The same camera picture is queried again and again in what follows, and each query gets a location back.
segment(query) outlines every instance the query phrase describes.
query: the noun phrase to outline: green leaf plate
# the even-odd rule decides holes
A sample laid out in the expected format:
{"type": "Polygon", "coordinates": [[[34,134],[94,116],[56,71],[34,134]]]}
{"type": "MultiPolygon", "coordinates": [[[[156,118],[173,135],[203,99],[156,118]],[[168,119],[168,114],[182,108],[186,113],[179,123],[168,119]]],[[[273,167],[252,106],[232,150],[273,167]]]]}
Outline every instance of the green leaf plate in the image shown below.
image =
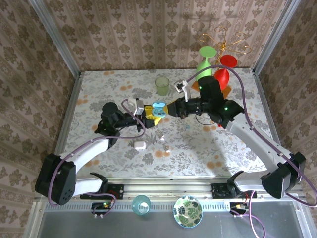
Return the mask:
{"type": "Polygon", "coordinates": [[[183,196],[175,202],[173,215],[175,221],[182,227],[193,228],[202,220],[203,210],[196,198],[183,196]]]}

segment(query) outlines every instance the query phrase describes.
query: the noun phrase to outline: white object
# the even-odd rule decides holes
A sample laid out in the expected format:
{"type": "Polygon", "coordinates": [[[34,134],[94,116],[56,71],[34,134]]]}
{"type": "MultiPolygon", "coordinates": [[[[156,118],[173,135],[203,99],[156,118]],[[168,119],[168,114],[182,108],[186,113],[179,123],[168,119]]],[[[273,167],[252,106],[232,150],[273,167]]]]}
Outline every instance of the white object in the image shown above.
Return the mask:
{"type": "Polygon", "coordinates": [[[157,135],[157,137],[161,140],[161,141],[165,141],[165,135],[162,133],[162,132],[160,132],[160,131],[157,131],[156,132],[156,135],[157,135]]]}
{"type": "Polygon", "coordinates": [[[77,177],[73,197],[87,192],[98,192],[102,183],[102,180],[94,175],[77,177]]]}
{"type": "Polygon", "coordinates": [[[170,148],[167,145],[163,145],[163,148],[165,150],[166,153],[170,153],[170,148]]]}
{"type": "Polygon", "coordinates": [[[144,150],[146,148],[145,141],[135,141],[133,147],[136,150],[144,150]]]}
{"type": "Polygon", "coordinates": [[[188,102],[188,99],[190,99],[191,97],[188,82],[186,80],[178,81],[177,83],[174,84],[174,87],[176,88],[176,91],[178,93],[184,92],[185,102],[188,102]]]}
{"type": "Polygon", "coordinates": [[[128,98],[128,104],[133,107],[133,115],[141,115],[144,110],[144,103],[141,100],[128,98]]]}
{"type": "MultiPolygon", "coordinates": [[[[289,155],[291,152],[289,150],[277,144],[257,126],[253,125],[253,128],[255,128],[274,146],[278,147],[284,155],[291,158],[289,155]]],[[[278,168],[277,164],[284,164],[285,160],[281,156],[278,156],[278,154],[268,144],[264,143],[254,132],[253,128],[250,128],[248,125],[245,115],[243,113],[239,113],[234,117],[234,121],[230,121],[228,123],[226,130],[238,136],[260,158],[260,160],[262,160],[268,172],[274,172],[278,168]]]]}
{"type": "MultiPolygon", "coordinates": [[[[97,140],[90,145],[83,148],[81,151],[73,155],[67,161],[73,161],[76,165],[76,173],[89,161],[91,161],[98,154],[106,151],[109,148],[109,140],[101,139],[97,140]]],[[[61,158],[63,159],[69,153],[61,154],[61,158]]]]}

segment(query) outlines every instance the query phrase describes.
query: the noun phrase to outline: green glass cup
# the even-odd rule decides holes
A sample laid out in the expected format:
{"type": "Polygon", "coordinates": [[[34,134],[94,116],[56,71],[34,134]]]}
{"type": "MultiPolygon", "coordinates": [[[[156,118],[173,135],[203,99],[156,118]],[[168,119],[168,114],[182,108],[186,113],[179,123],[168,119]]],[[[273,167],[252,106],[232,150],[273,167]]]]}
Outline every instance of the green glass cup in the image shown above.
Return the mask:
{"type": "MultiPolygon", "coordinates": [[[[200,48],[199,53],[203,57],[205,57],[205,60],[197,66],[196,73],[204,68],[207,68],[208,66],[211,66],[211,64],[208,62],[208,58],[214,57],[217,54],[217,51],[215,50],[215,48],[211,46],[204,46],[200,48]]],[[[200,78],[205,76],[210,76],[211,74],[212,74],[212,69],[210,68],[198,74],[195,79],[196,81],[198,81],[200,78]]]]}
{"type": "Polygon", "coordinates": [[[169,80],[166,77],[158,77],[155,80],[155,86],[157,87],[157,92],[161,96],[165,96],[168,93],[169,80]]]}

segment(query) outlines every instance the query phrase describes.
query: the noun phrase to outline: gold wire stand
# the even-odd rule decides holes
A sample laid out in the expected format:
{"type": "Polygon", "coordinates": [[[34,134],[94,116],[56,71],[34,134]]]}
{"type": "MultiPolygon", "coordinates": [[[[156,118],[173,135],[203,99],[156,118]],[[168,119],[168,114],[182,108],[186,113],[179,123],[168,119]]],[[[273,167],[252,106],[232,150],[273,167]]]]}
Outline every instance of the gold wire stand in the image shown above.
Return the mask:
{"type": "Polygon", "coordinates": [[[217,60],[216,60],[216,65],[219,64],[220,62],[220,58],[222,57],[222,53],[224,51],[230,51],[230,52],[235,52],[235,53],[239,53],[239,54],[243,54],[243,55],[246,55],[246,54],[249,54],[252,49],[251,47],[245,45],[243,47],[243,50],[245,50],[245,52],[241,52],[241,51],[234,51],[232,49],[230,49],[231,46],[235,45],[235,44],[238,44],[239,42],[245,40],[247,38],[247,34],[244,33],[244,32],[241,32],[241,31],[238,31],[236,32],[236,36],[237,37],[242,37],[243,36],[243,39],[241,40],[238,40],[234,43],[231,43],[231,44],[228,44],[227,41],[226,41],[226,36],[227,36],[227,31],[228,31],[228,28],[225,28],[225,27],[222,27],[222,26],[217,26],[214,31],[219,33],[221,30],[224,30],[224,38],[223,38],[223,41],[222,42],[216,42],[209,34],[206,34],[206,33],[203,33],[201,34],[198,39],[201,41],[201,42],[206,42],[208,40],[208,38],[210,38],[213,42],[215,42],[215,48],[218,48],[220,50],[220,53],[217,57],[217,60]]]}

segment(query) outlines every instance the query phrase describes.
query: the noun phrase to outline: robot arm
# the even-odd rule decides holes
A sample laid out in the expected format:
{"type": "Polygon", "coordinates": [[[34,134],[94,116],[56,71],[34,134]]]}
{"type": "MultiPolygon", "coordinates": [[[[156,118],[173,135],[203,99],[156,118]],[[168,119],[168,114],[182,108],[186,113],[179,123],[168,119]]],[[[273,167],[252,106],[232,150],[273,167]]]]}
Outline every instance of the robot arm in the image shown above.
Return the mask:
{"type": "Polygon", "coordinates": [[[185,100],[180,98],[169,104],[168,113],[184,119],[189,114],[207,113],[211,120],[239,137],[264,163],[267,170],[256,173],[239,171],[227,181],[227,189],[231,197],[237,197],[249,190],[267,191],[275,198],[281,198],[291,190],[301,176],[293,167],[285,162],[282,155],[287,156],[299,169],[304,171],[305,157],[301,153],[292,154],[268,137],[256,126],[249,126],[244,109],[232,100],[225,100],[220,85],[213,76],[206,76],[198,81],[200,98],[185,100]],[[267,141],[278,147],[277,154],[256,132],[267,141]]]}
{"type": "MultiPolygon", "coordinates": [[[[151,119],[147,118],[149,110],[144,110],[145,107],[142,101],[132,101],[135,107],[134,115],[145,125],[145,128],[151,128],[158,123],[157,118],[153,116],[150,117],[151,119]]],[[[77,148],[77,152],[71,154],[71,157],[63,162],[58,170],[53,182],[51,199],[59,205],[64,205],[73,196],[79,194],[108,193],[108,191],[112,191],[116,187],[120,187],[119,191],[124,188],[123,184],[108,184],[107,179],[97,173],[90,173],[89,176],[81,178],[76,177],[78,171],[87,162],[96,155],[108,150],[117,141],[117,138],[94,140],[96,137],[100,137],[100,135],[119,137],[119,129],[129,126],[136,126],[138,131],[142,128],[130,114],[122,113],[115,103],[107,103],[103,106],[101,119],[95,131],[94,138],[91,139],[91,143],[77,148]]],[[[68,156],[68,153],[63,153],[59,156],[49,154],[45,157],[35,185],[36,192],[48,197],[53,174],[61,160],[66,156],[68,156]]]]}

